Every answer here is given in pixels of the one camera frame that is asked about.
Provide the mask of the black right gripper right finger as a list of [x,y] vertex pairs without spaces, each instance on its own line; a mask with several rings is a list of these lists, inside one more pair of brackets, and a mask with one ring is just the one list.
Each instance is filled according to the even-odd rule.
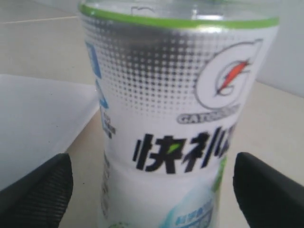
[[304,187],[248,152],[236,156],[233,189],[251,228],[302,228]]

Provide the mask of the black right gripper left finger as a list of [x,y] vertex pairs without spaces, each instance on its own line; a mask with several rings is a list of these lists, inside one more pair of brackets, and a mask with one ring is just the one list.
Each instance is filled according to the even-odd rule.
[[73,193],[70,156],[60,153],[0,192],[2,228],[57,228]]

